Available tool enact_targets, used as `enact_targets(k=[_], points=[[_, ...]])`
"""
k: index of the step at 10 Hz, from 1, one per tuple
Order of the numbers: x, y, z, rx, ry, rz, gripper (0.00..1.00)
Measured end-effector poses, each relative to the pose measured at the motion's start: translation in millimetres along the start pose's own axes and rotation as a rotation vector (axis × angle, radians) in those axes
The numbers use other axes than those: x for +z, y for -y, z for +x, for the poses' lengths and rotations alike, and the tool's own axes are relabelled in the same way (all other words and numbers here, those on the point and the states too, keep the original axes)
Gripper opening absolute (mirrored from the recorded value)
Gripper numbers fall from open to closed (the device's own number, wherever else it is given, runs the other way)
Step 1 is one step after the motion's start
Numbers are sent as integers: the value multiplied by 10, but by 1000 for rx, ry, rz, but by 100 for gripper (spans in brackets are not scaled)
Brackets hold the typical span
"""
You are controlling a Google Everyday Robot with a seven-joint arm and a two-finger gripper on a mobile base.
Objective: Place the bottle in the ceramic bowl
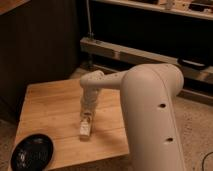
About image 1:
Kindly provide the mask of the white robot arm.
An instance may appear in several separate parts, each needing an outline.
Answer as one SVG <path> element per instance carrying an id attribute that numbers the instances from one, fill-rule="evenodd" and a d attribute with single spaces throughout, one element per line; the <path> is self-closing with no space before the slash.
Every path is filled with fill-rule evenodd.
<path id="1" fill-rule="evenodd" d="M 186 171 L 172 103 L 183 85 L 181 70 L 166 63 L 114 74 L 88 73 L 80 79 L 79 137 L 91 136 L 99 92 L 117 89 L 134 171 Z"/>

